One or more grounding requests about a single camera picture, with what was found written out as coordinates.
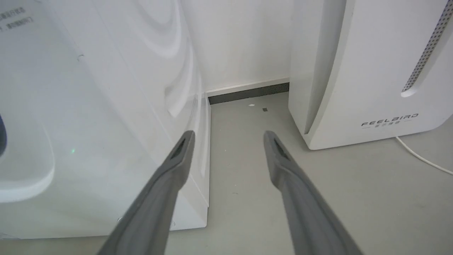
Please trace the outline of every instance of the white cable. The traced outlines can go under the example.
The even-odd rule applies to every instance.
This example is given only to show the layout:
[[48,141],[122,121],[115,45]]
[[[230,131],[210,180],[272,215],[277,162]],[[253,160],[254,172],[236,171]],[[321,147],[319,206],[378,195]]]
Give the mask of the white cable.
[[428,165],[433,166],[433,167],[435,167],[435,168],[437,168],[437,169],[439,169],[439,170],[441,170],[441,171],[443,171],[443,172],[446,172],[447,174],[453,175],[453,172],[451,172],[450,170],[447,170],[447,169],[445,169],[445,168],[443,168],[443,167],[440,167],[440,166],[438,166],[438,165],[432,163],[431,161],[428,161],[428,160],[424,159],[424,158],[421,157],[419,154],[415,153],[415,152],[414,152],[413,150],[411,150],[411,149],[410,149],[410,148],[409,148],[409,147],[408,147],[408,146],[407,146],[407,145],[406,145],[399,137],[395,137],[395,138],[396,138],[396,139],[404,146],[404,148],[406,148],[406,150],[408,150],[412,155],[414,155],[415,157],[417,157],[419,160],[421,160],[421,161],[427,163]]

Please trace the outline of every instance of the white appliance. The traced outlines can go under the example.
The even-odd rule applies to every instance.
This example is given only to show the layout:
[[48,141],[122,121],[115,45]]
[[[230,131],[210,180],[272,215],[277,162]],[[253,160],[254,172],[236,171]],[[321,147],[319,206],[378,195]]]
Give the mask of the white appliance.
[[312,150],[453,113],[452,0],[295,1],[289,109]]
[[210,105],[179,1],[4,0],[0,18],[0,238],[108,235],[185,130],[171,230],[206,226]]

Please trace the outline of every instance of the vent slot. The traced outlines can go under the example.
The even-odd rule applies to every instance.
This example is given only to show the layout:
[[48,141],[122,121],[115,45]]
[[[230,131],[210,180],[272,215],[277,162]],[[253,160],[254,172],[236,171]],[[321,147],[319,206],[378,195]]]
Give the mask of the vent slot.
[[406,85],[404,86],[401,92],[410,89],[414,85],[415,81],[417,80],[421,71],[423,70],[423,67],[425,66],[426,62],[431,56],[431,53],[433,52],[434,48],[439,42],[439,38],[442,35],[443,31],[445,30],[445,27],[447,26],[448,21],[452,17],[452,14],[453,14],[453,0],[448,0],[447,5],[445,6],[442,15],[440,16],[439,21],[437,22],[437,26],[434,29],[434,32],[431,35],[431,38],[429,39],[422,56],[420,57],[417,65],[415,66],[412,74],[409,77],[409,80],[406,82]]

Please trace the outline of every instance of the gray floor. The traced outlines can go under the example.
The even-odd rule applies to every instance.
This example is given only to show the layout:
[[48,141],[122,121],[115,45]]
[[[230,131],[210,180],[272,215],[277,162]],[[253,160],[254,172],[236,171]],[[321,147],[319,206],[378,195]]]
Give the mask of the gray floor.
[[[287,97],[212,105],[208,226],[171,232],[166,254],[293,253],[283,203],[267,172],[265,130],[278,134],[364,254],[453,253],[453,176],[416,159],[395,139],[310,151],[289,114]],[[453,169],[453,118],[402,140]],[[0,253],[95,254],[104,240],[0,241]]]

